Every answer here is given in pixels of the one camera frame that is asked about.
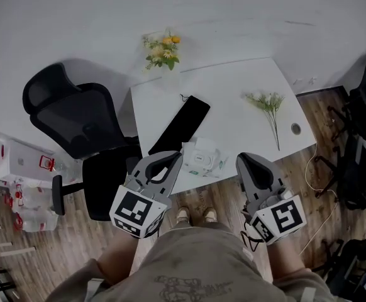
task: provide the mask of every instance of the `wooden floor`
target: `wooden floor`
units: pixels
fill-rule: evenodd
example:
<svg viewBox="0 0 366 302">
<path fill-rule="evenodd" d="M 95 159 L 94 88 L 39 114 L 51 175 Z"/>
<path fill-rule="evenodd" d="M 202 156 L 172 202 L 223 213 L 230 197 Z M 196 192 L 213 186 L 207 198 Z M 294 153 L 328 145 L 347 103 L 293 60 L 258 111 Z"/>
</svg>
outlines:
<svg viewBox="0 0 366 302">
<path fill-rule="evenodd" d="M 333 121 L 327 106 L 341 108 L 343 99 L 339 90 L 317 92 L 298 98 L 313 129 L 318 143 L 318 155 L 324 155 L 335 162 L 333 146 L 344 149 L 344 138 L 335 144 L 331 142 L 332 133 L 341 128 L 341 122 Z M 308 160 L 314 154 L 315 146 L 306 148 L 296 154 L 277 161 L 288 184 L 296 194 L 300 194 L 308 225 L 294 234 L 293 241 L 299 251 L 330 215 L 335 202 L 330 193 L 316 199 L 314 191 L 308 188 L 304 180 L 304 171 Z M 309 164 L 308 180 L 314 187 L 324 187 L 330 178 L 328 168 L 322 163 Z M 175 213 L 180 206 L 188 206 L 194 223 L 197 223 L 203 211 L 212 206 L 218 213 L 220 222 L 229 226 L 239 236 L 243 226 L 240 210 L 245 203 L 237 177 L 227 179 L 210 186 L 193 189 L 174 197 L 172 209 L 165 216 L 160 233 L 166 232 L 175 225 Z M 59 218 L 58 227 L 54 232 L 20 233 L 14 231 L 13 217 L 10 208 L 0 198 L 0 242 L 12 241 L 14 248 L 36 246 L 37 251 L 14 257 L 3 257 L 0 266 L 10 270 L 18 285 L 21 301 L 43 301 L 51 290 L 79 269 L 89 258 L 96 258 L 107 246 L 115 229 L 111 223 L 92 221 L 87 214 L 82 192 L 66 197 L 66 215 Z M 348 211 L 338 206 L 326 225 L 317 234 L 305 252 L 303 260 L 308 267 L 319 266 L 325 261 L 321 244 L 322 239 L 329 242 L 342 238 L 362 239 L 366 237 L 366 211 Z M 156 241 L 156 235 L 140 240 L 133 271 L 137 270 L 142 259 Z M 255 261 L 266 279 L 270 279 L 269 262 L 265 245 L 259 245 Z"/>
</svg>

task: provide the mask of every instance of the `black office chair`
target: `black office chair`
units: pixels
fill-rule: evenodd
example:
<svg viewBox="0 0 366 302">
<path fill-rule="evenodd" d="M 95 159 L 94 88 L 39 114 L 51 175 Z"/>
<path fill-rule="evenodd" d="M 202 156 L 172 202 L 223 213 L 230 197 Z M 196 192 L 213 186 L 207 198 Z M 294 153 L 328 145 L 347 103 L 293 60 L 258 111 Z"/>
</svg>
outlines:
<svg viewBox="0 0 366 302">
<path fill-rule="evenodd" d="M 333 135 L 332 141 L 344 131 L 359 134 L 366 140 L 366 67 L 359 87 L 350 91 L 349 102 L 342 108 L 345 115 L 332 106 L 328 107 L 328 111 L 334 111 L 345 124 L 336 135 Z"/>
<path fill-rule="evenodd" d="M 366 291 L 360 287 L 359 281 L 355 281 L 356 277 L 352 274 L 357 262 L 366 260 L 366 239 L 350 240 L 343 247 L 341 255 L 339 252 L 343 241 L 338 240 L 337 243 L 339 246 L 331 255 L 330 246 L 325 242 L 327 261 L 313 269 L 313 272 L 324 271 L 322 277 L 328 275 L 326 284 L 334 296 L 350 301 L 366 301 Z"/>
<path fill-rule="evenodd" d="M 337 166 L 322 156 L 314 158 L 315 162 L 323 161 L 333 172 L 332 179 L 322 191 L 316 193 L 316 198 L 337 182 L 336 193 L 340 202 L 349 210 L 366 209 L 366 148 L 362 146 L 359 158 L 357 150 L 358 140 L 349 135 L 344 156 L 341 156 L 339 147 L 333 149 L 337 153 Z"/>
<path fill-rule="evenodd" d="M 71 157 L 99 153 L 83 162 L 83 183 L 62 187 L 61 176 L 53 178 L 55 212 L 64 215 L 63 196 L 84 189 L 89 216 L 110 220 L 117 188 L 142 156 L 138 137 L 127 138 L 121 132 L 109 91 L 96 83 L 73 85 L 63 64 L 57 63 L 30 79 L 23 105 L 32 124 Z"/>
</svg>

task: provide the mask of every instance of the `shoe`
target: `shoe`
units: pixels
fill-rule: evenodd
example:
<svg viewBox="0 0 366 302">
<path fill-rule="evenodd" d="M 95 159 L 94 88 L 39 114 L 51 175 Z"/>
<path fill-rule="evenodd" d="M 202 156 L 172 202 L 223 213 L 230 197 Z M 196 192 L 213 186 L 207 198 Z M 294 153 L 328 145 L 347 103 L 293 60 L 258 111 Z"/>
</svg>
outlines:
<svg viewBox="0 0 366 302">
<path fill-rule="evenodd" d="M 190 211 L 187 207 L 181 207 L 177 212 L 176 223 L 180 223 L 181 221 L 190 223 Z"/>
<path fill-rule="evenodd" d="M 205 223 L 216 223 L 216 210 L 214 208 L 207 208 L 202 214 Z"/>
</svg>

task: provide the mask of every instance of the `orange flower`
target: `orange flower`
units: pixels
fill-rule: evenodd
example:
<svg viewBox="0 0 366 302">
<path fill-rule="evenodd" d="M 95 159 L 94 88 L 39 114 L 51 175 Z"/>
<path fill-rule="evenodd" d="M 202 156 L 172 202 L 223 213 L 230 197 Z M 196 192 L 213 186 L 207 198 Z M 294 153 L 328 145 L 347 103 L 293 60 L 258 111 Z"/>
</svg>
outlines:
<svg viewBox="0 0 366 302">
<path fill-rule="evenodd" d="M 180 43 L 180 37 L 179 37 L 179 36 L 173 36 L 173 37 L 172 37 L 172 41 L 173 41 L 174 43 Z"/>
<path fill-rule="evenodd" d="M 171 37 L 165 37 L 162 40 L 163 43 L 166 43 L 167 45 L 170 45 L 172 43 L 172 38 Z"/>
</svg>

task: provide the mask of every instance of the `white marker cube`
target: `white marker cube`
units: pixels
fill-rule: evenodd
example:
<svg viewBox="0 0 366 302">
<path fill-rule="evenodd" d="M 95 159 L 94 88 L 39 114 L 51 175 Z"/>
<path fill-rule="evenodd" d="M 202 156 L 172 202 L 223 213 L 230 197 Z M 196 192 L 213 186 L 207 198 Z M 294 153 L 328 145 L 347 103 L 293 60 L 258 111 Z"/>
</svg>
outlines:
<svg viewBox="0 0 366 302">
<path fill-rule="evenodd" d="M 282 200 L 271 207 L 258 210 L 250 222 L 267 245 L 295 232 L 306 223 L 306 216 L 299 196 Z"/>
<path fill-rule="evenodd" d="M 167 210 L 165 204 L 119 186 L 109 216 L 113 226 L 138 238 L 145 238 L 161 224 Z"/>
</svg>

